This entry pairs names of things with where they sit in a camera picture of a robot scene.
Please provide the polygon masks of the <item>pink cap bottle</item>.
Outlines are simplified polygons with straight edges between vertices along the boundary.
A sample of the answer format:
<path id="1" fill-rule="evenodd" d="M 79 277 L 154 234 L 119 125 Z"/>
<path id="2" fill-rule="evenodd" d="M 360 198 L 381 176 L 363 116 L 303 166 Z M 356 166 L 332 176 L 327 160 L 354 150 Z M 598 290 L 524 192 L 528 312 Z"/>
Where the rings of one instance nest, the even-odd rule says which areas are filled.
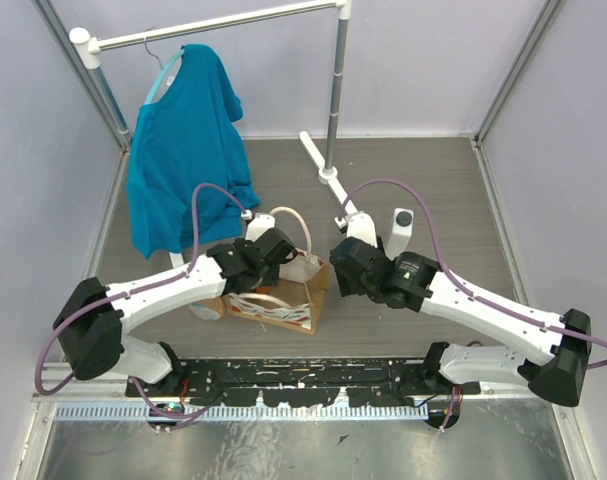
<path id="1" fill-rule="evenodd" d="M 226 307 L 223 300 L 216 297 L 192 303 L 189 305 L 189 310 L 197 319 L 214 322 L 224 316 Z"/>

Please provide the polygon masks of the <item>white bottle grey cap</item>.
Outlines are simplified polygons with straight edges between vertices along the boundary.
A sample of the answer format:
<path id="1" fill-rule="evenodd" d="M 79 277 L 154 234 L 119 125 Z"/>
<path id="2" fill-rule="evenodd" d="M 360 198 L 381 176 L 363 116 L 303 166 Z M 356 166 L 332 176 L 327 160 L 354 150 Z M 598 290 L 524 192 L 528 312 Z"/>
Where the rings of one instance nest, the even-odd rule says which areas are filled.
<path id="1" fill-rule="evenodd" d="M 414 212 L 409 209 L 396 208 L 392 215 L 389 237 L 384 251 L 391 260 L 405 252 L 412 238 Z"/>

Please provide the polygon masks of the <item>white metal clothes rack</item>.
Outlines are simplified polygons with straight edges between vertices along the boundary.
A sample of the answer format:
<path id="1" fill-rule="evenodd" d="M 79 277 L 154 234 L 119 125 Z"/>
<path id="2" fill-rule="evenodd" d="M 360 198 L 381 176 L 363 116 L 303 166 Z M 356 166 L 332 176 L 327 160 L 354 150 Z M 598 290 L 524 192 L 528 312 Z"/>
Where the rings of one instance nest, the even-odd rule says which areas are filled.
<path id="1" fill-rule="evenodd" d="M 207 20 L 199 20 L 181 25 L 151 29 L 103 40 L 99 40 L 92 36 L 85 28 L 75 27 L 70 30 L 68 38 L 79 55 L 84 67 L 88 70 L 98 70 L 100 67 L 98 55 L 104 51 L 328 9 L 337 11 L 337 32 L 332 69 L 326 150 L 324 152 L 320 151 L 310 134 L 306 131 L 299 133 L 299 140 L 310 160 L 318 170 L 319 182 L 328 187 L 339 203 L 339 206 L 342 208 L 340 214 L 335 218 L 335 224 L 338 229 L 343 230 L 347 225 L 346 218 L 357 212 L 354 204 L 348 199 L 348 194 L 339 180 L 338 170 L 334 166 L 334 150 L 339 124 L 347 34 L 352 11 L 352 3 L 350 1 L 304 1 Z"/>

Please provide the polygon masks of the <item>blue pump bottle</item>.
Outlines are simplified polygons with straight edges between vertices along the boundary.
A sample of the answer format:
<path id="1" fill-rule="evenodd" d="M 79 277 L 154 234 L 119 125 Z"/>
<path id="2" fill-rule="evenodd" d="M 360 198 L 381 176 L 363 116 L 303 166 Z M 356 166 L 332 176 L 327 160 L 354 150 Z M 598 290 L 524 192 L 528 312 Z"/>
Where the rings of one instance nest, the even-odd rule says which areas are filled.
<path id="1" fill-rule="evenodd" d="M 257 294 L 263 294 L 263 295 L 267 295 L 270 294 L 274 288 L 275 282 L 270 280 L 270 281 L 266 281 L 261 283 L 260 285 L 258 285 L 253 292 L 257 293 Z"/>

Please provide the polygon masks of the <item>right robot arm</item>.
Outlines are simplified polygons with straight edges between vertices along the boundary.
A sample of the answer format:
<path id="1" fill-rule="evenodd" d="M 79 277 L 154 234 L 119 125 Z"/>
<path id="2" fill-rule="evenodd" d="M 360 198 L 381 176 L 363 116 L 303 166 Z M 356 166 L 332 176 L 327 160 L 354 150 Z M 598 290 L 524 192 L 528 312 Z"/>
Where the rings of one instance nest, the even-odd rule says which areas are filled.
<path id="1" fill-rule="evenodd" d="M 590 317 L 577 309 L 559 315 L 532 309 L 448 277 L 435 260 L 413 252 L 389 259 L 354 237 L 330 253 L 342 296 L 365 295 L 392 309 L 409 309 L 460 323 L 496 340 L 494 347 L 431 345 L 421 370 L 427 390 L 494 382 L 526 386 L 550 403 L 580 403 L 591 348 Z"/>

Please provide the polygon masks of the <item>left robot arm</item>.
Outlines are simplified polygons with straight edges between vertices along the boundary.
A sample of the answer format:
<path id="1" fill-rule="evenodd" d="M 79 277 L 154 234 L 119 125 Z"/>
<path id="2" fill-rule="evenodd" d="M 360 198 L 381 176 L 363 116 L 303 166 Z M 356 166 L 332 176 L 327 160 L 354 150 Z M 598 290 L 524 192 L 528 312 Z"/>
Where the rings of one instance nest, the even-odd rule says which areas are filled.
<path id="1" fill-rule="evenodd" d="M 105 286 L 96 277 L 82 281 L 53 325 L 72 379 L 119 373 L 161 396 L 174 395 L 185 377 L 174 350 L 165 342 L 133 338 L 130 331 L 185 305 L 249 293 L 276 279 L 280 267 L 296 255 L 291 240 L 270 228 L 255 240 L 215 245 L 195 264 L 130 283 Z"/>

